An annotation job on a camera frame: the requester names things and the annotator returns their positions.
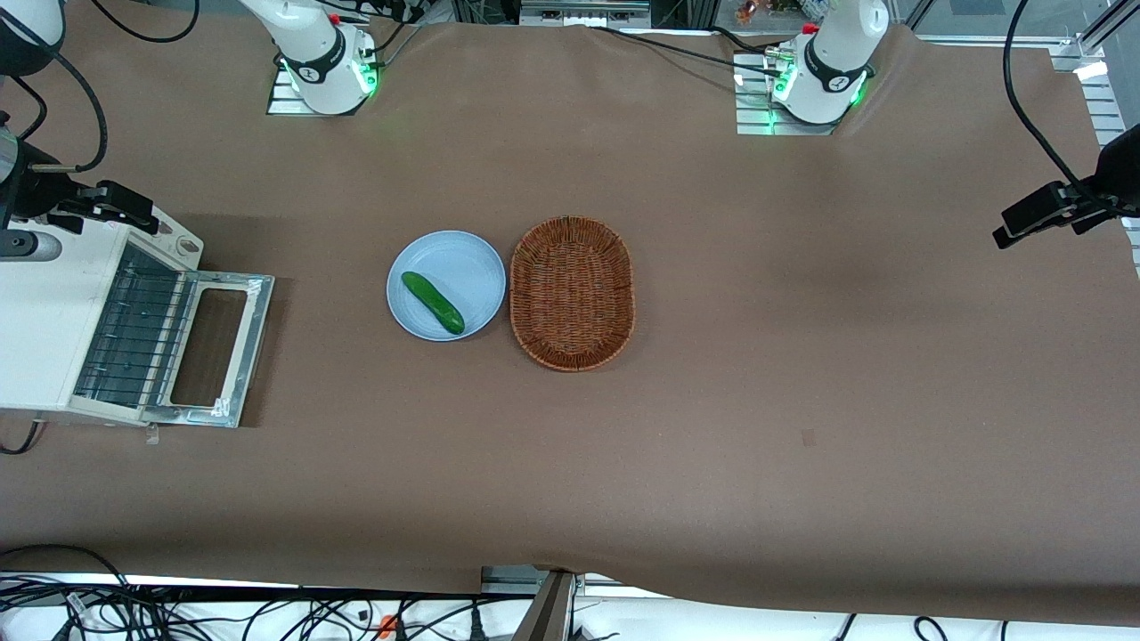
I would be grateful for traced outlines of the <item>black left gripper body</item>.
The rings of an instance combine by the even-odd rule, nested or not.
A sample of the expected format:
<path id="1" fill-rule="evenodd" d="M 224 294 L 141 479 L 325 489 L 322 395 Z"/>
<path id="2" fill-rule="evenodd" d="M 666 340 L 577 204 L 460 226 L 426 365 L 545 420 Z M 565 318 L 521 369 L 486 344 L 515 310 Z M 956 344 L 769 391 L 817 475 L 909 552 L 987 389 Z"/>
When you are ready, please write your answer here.
<path id="1" fill-rule="evenodd" d="M 1139 125 L 1108 141 L 1096 159 L 1096 171 L 1072 186 L 1078 200 L 1104 200 L 1124 218 L 1135 218 L 1139 208 Z"/>

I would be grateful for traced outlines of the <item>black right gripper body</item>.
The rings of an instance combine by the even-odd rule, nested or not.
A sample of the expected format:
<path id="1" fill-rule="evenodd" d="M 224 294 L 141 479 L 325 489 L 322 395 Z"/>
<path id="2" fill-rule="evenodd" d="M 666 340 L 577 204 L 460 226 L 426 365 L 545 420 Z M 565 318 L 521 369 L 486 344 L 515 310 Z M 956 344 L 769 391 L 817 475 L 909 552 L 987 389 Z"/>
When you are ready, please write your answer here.
<path id="1" fill-rule="evenodd" d="M 48 224 L 48 211 L 52 210 L 63 198 L 82 198 L 85 185 L 75 182 L 64 172 L 36 172 L 33 167 L 54 164 L 56 159 L 49 157 L 44 151 L 27 141 L 15 139 L 11 151 L 11 219 L 17 224 Z M 93 203 L 91 214 L 85 220 L 93 220 Z"/>

